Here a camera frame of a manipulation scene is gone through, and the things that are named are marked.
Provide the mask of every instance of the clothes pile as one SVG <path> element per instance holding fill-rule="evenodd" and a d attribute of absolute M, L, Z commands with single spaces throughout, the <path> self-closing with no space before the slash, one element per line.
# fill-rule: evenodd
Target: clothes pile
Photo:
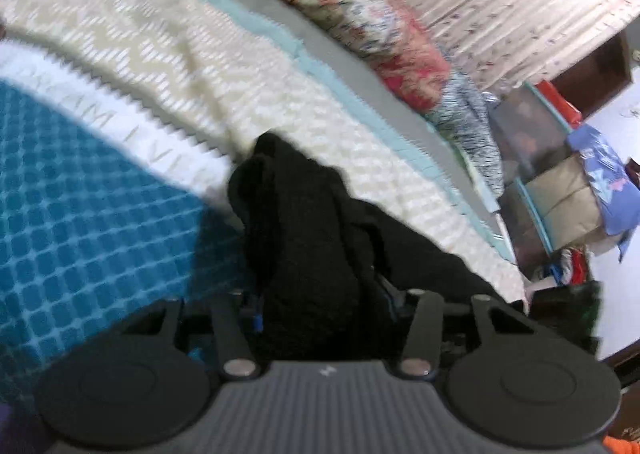
<path fill-rule="evenodd" d="M 245 254 L 264 298 L 265 360 L 385 358 L 402 348 L 382 283 L 451 302 L 499 298 L 463 260 L 376 205 L 353 199 L 340 173 L 265 133 L 229 182 Z"/>

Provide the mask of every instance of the round black pad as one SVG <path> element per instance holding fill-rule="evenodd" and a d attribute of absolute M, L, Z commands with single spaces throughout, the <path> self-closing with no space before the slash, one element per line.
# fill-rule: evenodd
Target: round black pad
<path fill-rule="evenodd" d="M 524 448 L 564 448 L 603 434 L 620 406 L 604 364 L 552 336 L 499 336 L 449 371 L 453 411 L 472 429 Z"/>
<path fill-rule="evenodd" d="M 35 397 L 61 436 L 124 449 L 174 436 L 200 415 L 209 393 L 203 366 L 162 340 L 122 335 L 53 365 Z"/>

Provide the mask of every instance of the blanket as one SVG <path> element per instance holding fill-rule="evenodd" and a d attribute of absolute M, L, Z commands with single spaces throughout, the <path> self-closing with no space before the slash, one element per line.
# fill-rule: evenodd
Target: blanket
<path fill-rule="evenodd" d="M 65 85 L 73 107 L 80 96 Z M 250 283 L 220 211 L 64 111 L 0 80 L 0 400 L 27 409 L 50 362 L 110 323 Z"/>

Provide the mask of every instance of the floor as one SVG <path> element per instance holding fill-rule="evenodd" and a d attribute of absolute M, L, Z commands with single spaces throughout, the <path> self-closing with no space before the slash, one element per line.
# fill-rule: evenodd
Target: floor
<path fill-rule="evenodd" d="M 631 48 L 640 49 L 640 22 L 632 25 Z M 587 122 L 606 136 L 626 161 L 640 160 L 640 67 L 633 70 L 634 83 Z M 618 250 L 596 257 L 594 277 L 604 283 L 604 303 L 596 335 L 602 339 L 598 356 L 607 357 L 640 339 L 640 231 L 636 232 L 624 261 Z"/>

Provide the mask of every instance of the light blue blanket trim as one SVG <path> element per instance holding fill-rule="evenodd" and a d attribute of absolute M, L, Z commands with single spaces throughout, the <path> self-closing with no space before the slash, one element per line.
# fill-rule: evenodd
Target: light blue blanket trim
<path fill-rule="evenodd" d="M 439 166 L 429 157 L 408 142 L 393 129 L 373 108 L 363 102 L 348 86 L 335 75 L 334 70 L 324 62 L 311 57 L 302 41 L 297 40 L 287 28 L 268 18 L 248 11 L 244 6 L 232 0 L 205 0 L 229 15 L 233 22 L 256 36 L 269 38 L 275 46 L 289 54 L 299 70 L 310 75 L 319 83 L 329 88 L 334 97 L 340 101 L 346 111 L 357 121 L 365 124 L 382 142 L 385 143 L 404 161 L 407 161 L 423 177 L 437 182 L 447 193 L 450 202 L 460 214 L 467 217 L 473 228 L 493 246 L 501 257 L 515 264 L 516 259 L 504 243 L 497 237 L 471 209 L 466 200 L 454 189 Z"/>

